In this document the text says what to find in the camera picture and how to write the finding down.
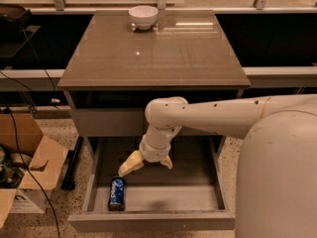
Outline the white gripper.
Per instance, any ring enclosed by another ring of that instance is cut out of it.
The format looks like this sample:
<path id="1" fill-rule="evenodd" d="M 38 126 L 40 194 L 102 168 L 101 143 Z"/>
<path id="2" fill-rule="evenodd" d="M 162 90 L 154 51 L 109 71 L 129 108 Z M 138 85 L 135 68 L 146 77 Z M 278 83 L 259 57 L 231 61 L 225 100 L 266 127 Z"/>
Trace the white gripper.
<path id="1" fill-rule="evenodd" d="M 144 160 L 149 163 L 161 163 L 169 170 L 172 169 L 172 161 L 169 157 L 171 140 L 179 133 L 180 127 L 159 129 L 149 126 L 143 136 L 139 150 L 134 151 L 120 166 L 118 175 L 124 177 L 144 166 Z"/>

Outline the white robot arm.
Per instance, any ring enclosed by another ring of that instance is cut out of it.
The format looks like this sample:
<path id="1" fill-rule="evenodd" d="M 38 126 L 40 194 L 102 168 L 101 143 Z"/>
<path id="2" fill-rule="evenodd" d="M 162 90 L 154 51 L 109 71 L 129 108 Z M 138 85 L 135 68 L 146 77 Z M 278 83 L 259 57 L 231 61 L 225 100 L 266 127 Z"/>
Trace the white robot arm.
<path id="1" fill-rule="evenodd" d="M 184 128 L 242 140 L 236 238 L 317 238 L 317 95 L 277 95 L 190 104 L 158 98 L 138 150 L 118 170 L 171 167 L 171 140 Z"/>

